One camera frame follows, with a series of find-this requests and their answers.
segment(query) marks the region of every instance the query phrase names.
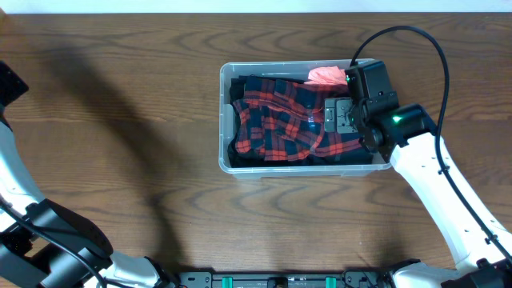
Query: white background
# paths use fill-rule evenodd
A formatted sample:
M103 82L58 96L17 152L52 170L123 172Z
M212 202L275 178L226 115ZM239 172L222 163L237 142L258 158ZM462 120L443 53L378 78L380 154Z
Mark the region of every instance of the white background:
M511 12L512 0L0 0L20 13Z

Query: wooden tabletop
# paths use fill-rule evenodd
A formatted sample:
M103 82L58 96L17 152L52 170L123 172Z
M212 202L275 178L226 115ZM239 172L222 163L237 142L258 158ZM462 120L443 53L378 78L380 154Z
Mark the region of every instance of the wooden tabletop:
M125 254L218 271L407 258L450 268L438 228L392 170L242 181L218 167L222 64L351 58L395 25L419 26L444 49L443 137L511 229L510 14L11 15L0 58L30 92L6 117L45 196L95 222ZM392 33L361 56L385 61L401 104L418 102L437 120L442 68L427 40Z

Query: plastic bin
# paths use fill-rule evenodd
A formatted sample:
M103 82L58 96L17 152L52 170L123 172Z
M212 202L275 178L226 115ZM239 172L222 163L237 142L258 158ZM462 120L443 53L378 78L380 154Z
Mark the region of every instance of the plastic bin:
M261 177L284 176L364 176L376 170L384 170L391 164L384 163L380 154L376 154L369 165L340 166L292 166L292 167L247 167L231 168L227 147L236 135L235 114L230 104L231 79L240 75L257 75L267 77L294 78L307 80L313 68L338 66L347 69L350 60L297 61L297 62L240 62L226 63L220 70L220 121L218 164L221 169L236 178L255 179Z

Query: plaid shirt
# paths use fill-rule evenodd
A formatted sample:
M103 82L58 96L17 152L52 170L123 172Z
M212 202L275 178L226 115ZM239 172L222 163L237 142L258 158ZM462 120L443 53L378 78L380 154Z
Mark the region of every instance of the plaid shirt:
M240 117L235 149L265 161L328 157L361 148L358 137L325 132L324 101L348 92L345 85L316 86L248 77L244 97L233 102Z

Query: pink cloth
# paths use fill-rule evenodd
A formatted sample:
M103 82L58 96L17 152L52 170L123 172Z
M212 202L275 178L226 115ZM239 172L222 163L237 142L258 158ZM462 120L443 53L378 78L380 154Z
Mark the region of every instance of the pink cloth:
M334 67L319 67L310 71L309 80L304 84L309 85L347 85L345 71Z

